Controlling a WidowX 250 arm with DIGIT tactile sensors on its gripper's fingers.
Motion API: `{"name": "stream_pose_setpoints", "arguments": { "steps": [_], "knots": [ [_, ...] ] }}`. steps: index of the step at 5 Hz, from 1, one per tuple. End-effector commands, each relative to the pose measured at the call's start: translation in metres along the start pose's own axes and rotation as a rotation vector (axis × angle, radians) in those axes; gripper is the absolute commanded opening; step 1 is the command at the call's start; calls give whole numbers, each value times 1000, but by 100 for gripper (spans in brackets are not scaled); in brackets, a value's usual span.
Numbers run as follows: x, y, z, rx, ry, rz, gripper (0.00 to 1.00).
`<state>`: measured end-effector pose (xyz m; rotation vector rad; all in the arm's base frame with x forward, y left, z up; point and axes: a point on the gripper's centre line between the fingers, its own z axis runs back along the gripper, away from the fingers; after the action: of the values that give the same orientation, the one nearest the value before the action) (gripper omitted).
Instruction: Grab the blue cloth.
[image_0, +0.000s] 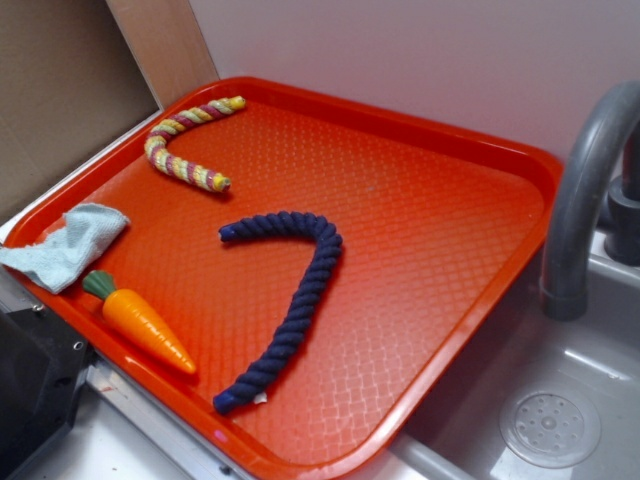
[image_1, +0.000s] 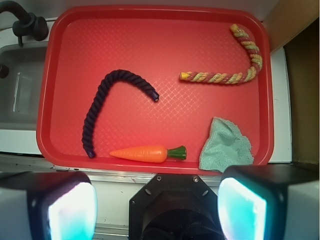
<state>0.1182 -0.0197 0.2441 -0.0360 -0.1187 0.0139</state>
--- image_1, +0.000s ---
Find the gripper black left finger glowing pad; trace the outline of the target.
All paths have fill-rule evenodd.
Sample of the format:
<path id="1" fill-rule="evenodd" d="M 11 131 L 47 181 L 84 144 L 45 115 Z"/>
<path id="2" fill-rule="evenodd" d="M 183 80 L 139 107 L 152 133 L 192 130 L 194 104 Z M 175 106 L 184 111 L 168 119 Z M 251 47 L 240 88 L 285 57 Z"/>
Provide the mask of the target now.
<path id="1" fill-rule="evenodd" d="M 81 172 L 2 172 L 2 240 L 91 240 L 97 193 Z"/>

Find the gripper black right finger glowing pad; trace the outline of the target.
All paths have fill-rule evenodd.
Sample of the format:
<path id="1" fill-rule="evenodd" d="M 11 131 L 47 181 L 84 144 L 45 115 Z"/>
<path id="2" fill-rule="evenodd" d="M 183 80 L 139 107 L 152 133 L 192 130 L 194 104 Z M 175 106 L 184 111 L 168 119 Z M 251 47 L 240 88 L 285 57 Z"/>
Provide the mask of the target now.
<path id="1" fill-rule="evenodd" d="M 218 187 L 217 210 L 227 240 L 318 240 L 319 166 L 230 166 Z"/>

